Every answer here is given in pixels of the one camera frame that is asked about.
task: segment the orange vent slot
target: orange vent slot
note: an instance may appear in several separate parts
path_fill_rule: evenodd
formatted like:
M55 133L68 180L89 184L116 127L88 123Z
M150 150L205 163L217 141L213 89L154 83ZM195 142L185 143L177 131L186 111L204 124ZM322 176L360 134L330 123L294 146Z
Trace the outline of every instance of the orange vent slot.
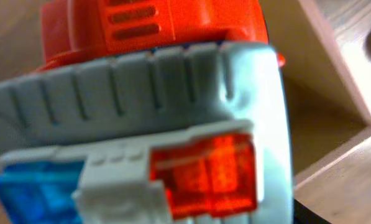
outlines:
M152 153L152 180L162 180L175 220L225 217L257 208L254 148L228 134Z
M168 0L105 0L98 5L108 53L175 39Z
M145 19L154 16L156 9L153 6L143 7L141 9L130 10L126 12L120 12L111 16L111 22L118 24L121 22L129 22L139 19Z

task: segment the black object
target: black object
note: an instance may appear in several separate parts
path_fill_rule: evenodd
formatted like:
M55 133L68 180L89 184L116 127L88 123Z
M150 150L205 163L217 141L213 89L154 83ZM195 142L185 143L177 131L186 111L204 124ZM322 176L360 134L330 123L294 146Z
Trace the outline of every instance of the black object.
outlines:
M328 221L312 212L310 209L295 199L294 224L330 224Z

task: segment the wooden surface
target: wooden surface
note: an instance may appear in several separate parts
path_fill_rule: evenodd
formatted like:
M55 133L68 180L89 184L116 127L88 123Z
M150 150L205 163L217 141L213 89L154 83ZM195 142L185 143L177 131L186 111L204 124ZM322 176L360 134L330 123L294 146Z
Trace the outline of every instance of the wooden surface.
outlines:
M315 0L314 5L309 5L311 1L314 0L300 0L307 8L319 6L321 13L333 26L335 44L371 111L371 57L365 53L365 39L371 30L371 0ZM0 81L27 73L42 64L38 14L39 6L44 2L46 1L0 0ZM299 21L293 27L299 29L306 24L306 21ZM307 39L309 35L310 33L305 32L302 38ZM300 64L304 66L300 67L303 70L326 69L309 67L302 60ZM327 68L332 69L332 65L328 64ZM339 88L341 82L336 80L332 84L334 86L327 86L327 92ZM343 91L335 98L350 111L356 110ZM326 167L309 182L299 185L296 197L333 223L371 223L371 139L349 151L345 157ZM0 210L0 223L5 223L5 220Z
M329 30L329 24L319 16L310 19L319 14L318 9L310 7L306 15L298 0L260 0L260 4L270 43L286 57L283 75L371 124L363 99L349 91L355 89L354 83L347 82L348 89L344 85L349 73L338 48L332 47L334 39L327 37L327 32L317 32Z
M302 2L329 21L371 112L371 0ZM371 138L297 186L296 198L332 223L371 223Z

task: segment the wooden table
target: wooden table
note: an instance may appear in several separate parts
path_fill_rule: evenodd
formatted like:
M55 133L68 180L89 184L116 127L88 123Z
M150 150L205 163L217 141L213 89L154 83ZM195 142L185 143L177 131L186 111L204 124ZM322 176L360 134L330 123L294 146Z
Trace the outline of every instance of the wooden table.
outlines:
M39 7L46 0L0 0L0 81L43 64ZM0 224L10 223L0 206Z
M371 112L371 0L311 0L336 42ZM371 223L371 139L296 187L296 198L331 223Z

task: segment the gray plastic part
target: gray plastic part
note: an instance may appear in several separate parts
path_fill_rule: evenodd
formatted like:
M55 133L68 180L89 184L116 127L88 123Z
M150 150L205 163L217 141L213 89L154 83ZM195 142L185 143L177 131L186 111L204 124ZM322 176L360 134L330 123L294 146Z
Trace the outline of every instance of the gray plastic part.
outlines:
M249 214L235 215L233 217L225 218L222 224L238 224L238 223L250 223Z
M0 155L10 149L162 133L231 119L253 124L254 144L263 154L263 167L257 169L264 173L265 197L245 223L291 223L293 185L282 79L275 51L264 44L170 47L2 83Z
M209 215L202 215L195 218L195 224L221 224L221 220L213 219Z
M124 151L138 151L138 148L147 148L151 151L163 148L176 148L189 145L198 139L211 138L227 133L252 134L252 124L249 120L219 121L209 124L192 126L187 129L167 131L164 133L145 134L127 138L110 139L106 141L91 142L85 144L72 144L69 146L44 146L30 147L7 152L0 156L0 170L14 164L23 164L37 161L49 161L57 163L85 161L90 154L97 151L98 157L109 157L110 154L123 154ZM260 161L262 149L255 149L256 160Z

